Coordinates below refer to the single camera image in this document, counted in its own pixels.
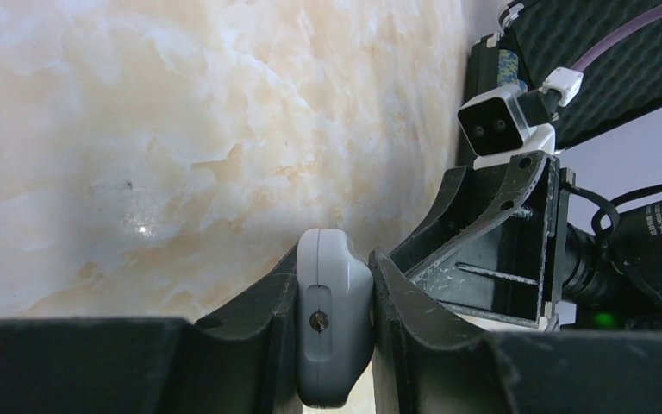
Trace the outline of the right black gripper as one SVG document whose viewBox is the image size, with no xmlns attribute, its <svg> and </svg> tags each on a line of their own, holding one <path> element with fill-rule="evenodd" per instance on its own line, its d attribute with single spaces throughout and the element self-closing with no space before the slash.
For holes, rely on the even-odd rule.
<svg viewBox="0 0 662 414">
<path fill-rule="evenodd" d="M 445 171 L 428 214 L 390 261 L 444 308 L 484 329 L 559 330 L 570 274 L 567 168 L 544 152 Z"/>
</svg>

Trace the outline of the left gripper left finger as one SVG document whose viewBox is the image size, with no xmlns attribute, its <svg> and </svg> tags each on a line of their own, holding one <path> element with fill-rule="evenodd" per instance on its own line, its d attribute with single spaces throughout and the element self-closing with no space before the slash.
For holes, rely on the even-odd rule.
<svg viewBox="0 0 662 414">
<path fill-rule="evenodd" d="M 295 270 L 194 322 L 0 319 L 0 413 L 299 413 Z"/>
</svg>

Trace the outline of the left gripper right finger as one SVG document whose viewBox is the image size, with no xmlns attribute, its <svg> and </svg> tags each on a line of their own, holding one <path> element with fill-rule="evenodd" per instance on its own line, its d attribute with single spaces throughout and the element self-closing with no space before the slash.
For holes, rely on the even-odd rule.
<svg viewBox="0 0 662 414">
<path fill-rule="evenodd" d="M 369 264 L 377 412 L 662 413 L 662 332 L 489 332 Z"/>
</svg>

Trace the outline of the white remote control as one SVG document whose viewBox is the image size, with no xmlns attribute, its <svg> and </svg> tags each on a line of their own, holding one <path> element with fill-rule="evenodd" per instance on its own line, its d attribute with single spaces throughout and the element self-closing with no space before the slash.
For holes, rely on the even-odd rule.
<svg viewBox="0 0 662 414">
<path fill-rule="evenodd" d="M 372 272 L 339 229 L 306 231 L 296 259 L 298 394 L 338 408 L 372 358 Z"/>
</svg>

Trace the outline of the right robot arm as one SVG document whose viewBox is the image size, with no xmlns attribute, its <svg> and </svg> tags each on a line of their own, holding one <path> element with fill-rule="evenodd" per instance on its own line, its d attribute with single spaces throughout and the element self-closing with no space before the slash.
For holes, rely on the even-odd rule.
<svg viewBox="0 0 662 414">
<path fill-rule="evenodd" d="M 541 151 L 455 167 L 391 258 L 433 301 L 486 330 L 662 330 L 662 184 L 606 199 Z"/>
</svg>

